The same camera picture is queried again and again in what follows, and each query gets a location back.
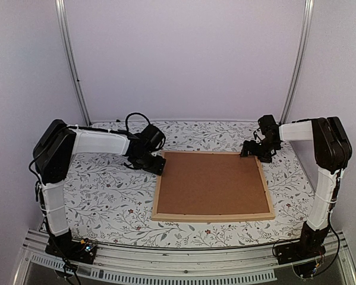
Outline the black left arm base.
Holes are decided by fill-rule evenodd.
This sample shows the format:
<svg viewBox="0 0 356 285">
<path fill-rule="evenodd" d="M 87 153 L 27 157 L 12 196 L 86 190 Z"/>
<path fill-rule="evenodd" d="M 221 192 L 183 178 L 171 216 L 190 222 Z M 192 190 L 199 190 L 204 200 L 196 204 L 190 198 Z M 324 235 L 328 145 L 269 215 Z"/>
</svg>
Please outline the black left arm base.
<svg viewBox="0 0 356 285">
<path fill-rule="evenodd" d="M 50 234 L 45 252 L 70 261 L 93 264 L 97 252 L 97 243 L 88 238 L 73 240 L 69 230 L 60 236 Z"/>
</svg>

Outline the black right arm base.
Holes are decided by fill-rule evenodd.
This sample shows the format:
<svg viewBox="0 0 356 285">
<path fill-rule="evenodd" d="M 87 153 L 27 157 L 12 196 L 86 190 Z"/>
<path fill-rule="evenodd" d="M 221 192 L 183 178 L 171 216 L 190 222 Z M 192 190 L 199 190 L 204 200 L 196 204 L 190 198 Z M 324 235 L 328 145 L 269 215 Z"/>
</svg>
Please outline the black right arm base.
<svg viewBox="0 0 356 285">
<path fill-rule="evenodd" d="M 279 265 L 321 256 L 326 253 L 323 242 L 329 230 L 330 226 L 326 226 L 321 230 L 313 230 L 307 222 L 305 222 L 301 230 L 299 241 L 275 245 L 272 250 L 273 255 L 278 260 Z"/>
</svg>

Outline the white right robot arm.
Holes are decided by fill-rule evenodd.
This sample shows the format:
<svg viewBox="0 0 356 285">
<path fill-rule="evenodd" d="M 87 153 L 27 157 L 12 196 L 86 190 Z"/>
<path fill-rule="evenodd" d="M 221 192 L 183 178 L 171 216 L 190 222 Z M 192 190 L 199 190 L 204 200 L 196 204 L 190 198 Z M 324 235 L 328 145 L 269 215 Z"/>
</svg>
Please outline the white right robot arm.
<svg viewBox="0 0 356 285">
<path fill-rule="evenodd" d="M 278 125 L 272 115 L 258 120 L 263 138 L 245 140 L 241 157 L 255 156 L 260 162 L 271 163 L 283 142 L 311 141 L 318 167 L 317 188 L 312 209 L 304 228 L 312 233 L 329 230 L 330 214 L 338 199 L 340 182 L 352 156 L 352 146 L 337 116 L 313 118 Z"/>
</svg>

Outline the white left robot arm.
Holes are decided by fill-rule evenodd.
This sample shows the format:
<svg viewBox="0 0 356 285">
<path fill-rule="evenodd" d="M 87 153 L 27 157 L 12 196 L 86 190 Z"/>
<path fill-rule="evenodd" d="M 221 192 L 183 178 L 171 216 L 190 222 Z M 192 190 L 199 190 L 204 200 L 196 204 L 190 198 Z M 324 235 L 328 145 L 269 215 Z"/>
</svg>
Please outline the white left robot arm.
<svg viewBox="0 0 356 285">
<path fill-rule="evenodd" d="M 148 124 L 141 132 L 128 129 L 111 130 L 67 125 L 55 119 L 48 126 L 33 150 L 35 174 L 40 180 L 40 193 L 49 231 L 56 238 L 52 246 L 62 257 L 76 252 L 75 243 L 64 234 L 67 223 L 64 183 L 76 154 L 106 153 L 124 156 L 130 169 L 143 170 L 160 176 L 166 160 L 157 154 L 166 141 L 165 134 Z"/>
</svg>

